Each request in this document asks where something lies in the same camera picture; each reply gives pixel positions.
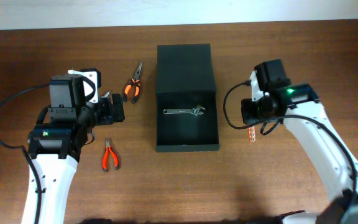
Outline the orange socket bit rail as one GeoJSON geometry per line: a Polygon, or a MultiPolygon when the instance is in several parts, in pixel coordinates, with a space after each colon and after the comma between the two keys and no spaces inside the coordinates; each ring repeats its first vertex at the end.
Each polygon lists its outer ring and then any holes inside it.
{"type": "Polygon", "coordinates": [[[254,126],[249,127],[248,132],[249,132],[249,141],[255,142],[256,141],[255,127],[254,126]]]}

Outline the orange black needle-nose pliers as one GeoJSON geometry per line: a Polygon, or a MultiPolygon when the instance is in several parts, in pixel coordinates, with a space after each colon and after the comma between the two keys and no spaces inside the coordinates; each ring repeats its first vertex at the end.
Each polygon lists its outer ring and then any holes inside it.
{"type": "Polygon", "coordinates": [[[139,63],[137,69],[134,72],[134,76],[127,82],[124,88],[123,97],[122,97],[124,102],[128,100],[128,95],[132,88],[134,88],[135,91],[131,103],[135,104],[139,99],[140,87],[141,87],[141,81],[140,81],[141,71],[142,71],[142,62],[139,63]]]}

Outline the silver adjustable wrench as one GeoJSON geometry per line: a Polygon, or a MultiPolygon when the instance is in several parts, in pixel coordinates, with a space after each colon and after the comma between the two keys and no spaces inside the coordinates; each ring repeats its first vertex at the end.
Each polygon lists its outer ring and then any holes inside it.
{"type": "Polygon", "coordinates": [[[163,114],[192,114],[194,116],[199,116],[204,114],[206,108],[204,106],[198,105],[190,109],[164,109],[163,114]]]}

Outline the black box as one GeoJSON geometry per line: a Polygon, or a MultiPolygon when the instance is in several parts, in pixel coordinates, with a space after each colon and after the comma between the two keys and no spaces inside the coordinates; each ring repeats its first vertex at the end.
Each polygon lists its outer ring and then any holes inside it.
{"type": "Polygon", "coordinates": [[[157,152],[218,151],[216,82],[209,44],[157,47],[157,152]],[[204,114],[163,114],[204,106],[204,114]]]}

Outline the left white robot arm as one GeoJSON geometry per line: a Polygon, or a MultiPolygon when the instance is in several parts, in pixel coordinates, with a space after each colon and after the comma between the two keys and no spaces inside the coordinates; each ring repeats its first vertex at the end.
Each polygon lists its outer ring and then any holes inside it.
{"type": "Polygon", "coordinates": [[[52,77],[51,104],[37,118],[28,137],[29,189],[23,223],[63,223],[71,182],[81,149],[95,126],[124,121],[120,94],[97,95],[98,85],[82,75],[52,77]]]}

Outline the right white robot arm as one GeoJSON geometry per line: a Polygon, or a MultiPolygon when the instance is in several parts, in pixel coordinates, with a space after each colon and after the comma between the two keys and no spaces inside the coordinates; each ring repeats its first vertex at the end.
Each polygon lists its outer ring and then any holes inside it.
{"type": "Polygon", "coordinates": [[[328,119],[308,84],[245,85],[252,97],[242,101],[244,128],[283,124],[298,140],[317,170],[329,199],[319,213],[299,211],[272,218],[274,223],[358,223],[358,160],[328,119]]]}

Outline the yellow black screwdriver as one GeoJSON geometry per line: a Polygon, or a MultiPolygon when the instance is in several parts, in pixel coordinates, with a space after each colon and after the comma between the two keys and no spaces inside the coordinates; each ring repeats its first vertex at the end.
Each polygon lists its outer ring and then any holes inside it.
{"type": "Polygon", "coordinates": [[[111,93],[111,92],[108,91],[108,92],[106,92],[102,97],[103,97],[103,98],[107,98],[107,97],[110,95],[110,93],[111,93]]]}

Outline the red handled cutting pliers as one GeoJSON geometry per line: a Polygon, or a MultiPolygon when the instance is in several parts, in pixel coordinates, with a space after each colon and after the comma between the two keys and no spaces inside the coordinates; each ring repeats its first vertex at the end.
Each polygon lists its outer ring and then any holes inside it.
{"type": "Polygon", "coordinates": [[[104,156],[103,156],[103,160],[102,160],[103,172],[109,171],[109,158],[110,157],[112,157],[112,159],[114,161],[114,164],[113,164],[114,169],[119,170],[119,159],[112,148],[110,140],[106,139],[105,140],[105,152],[104,152],[104,156]]]}

